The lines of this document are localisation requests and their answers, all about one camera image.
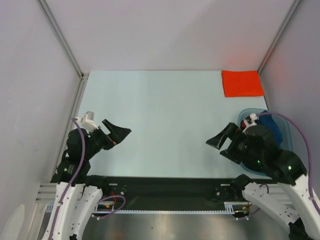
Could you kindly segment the blue t shirt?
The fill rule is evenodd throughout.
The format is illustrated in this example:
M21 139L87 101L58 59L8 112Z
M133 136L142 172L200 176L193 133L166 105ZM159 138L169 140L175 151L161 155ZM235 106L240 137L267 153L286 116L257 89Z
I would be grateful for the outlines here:
M263 111L258 114L259 122L261 125L267 127L274 135L274 139L277 145L280 147L281 143L283 142L283 134L273 119L271 114L267 114L267 111Z

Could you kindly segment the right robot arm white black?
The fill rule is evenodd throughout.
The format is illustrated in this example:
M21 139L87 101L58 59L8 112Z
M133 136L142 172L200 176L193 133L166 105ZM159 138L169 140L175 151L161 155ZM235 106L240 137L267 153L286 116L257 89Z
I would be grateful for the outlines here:
M245 199L267 213L288 232L291 240L318 240L320 214L315 205L319 199L301 159L294 152L279 148L273 133L263 125L241 129L230 122L206 144L220 150L226 139L231 143L220 154L236 164L256 164L283 189L294 208L280 203L245 174L231 182L231 196L237 201Z

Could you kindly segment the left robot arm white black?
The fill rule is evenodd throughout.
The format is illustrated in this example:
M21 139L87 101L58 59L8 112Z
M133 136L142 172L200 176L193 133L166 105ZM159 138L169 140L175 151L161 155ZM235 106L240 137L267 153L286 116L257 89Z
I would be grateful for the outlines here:
M109 133L103 132L88 114L74 117L75 129L68 133L66 149L56 167L51 182L55 184L55 199L50 219L42 237L44 240L80 240L95 207L107 200L111 210L97 220L105 219L126 204L124 195L110 191L108 179L100 175L88 175L90 159L101 150L111 150L120 144L131 129L102 121Z

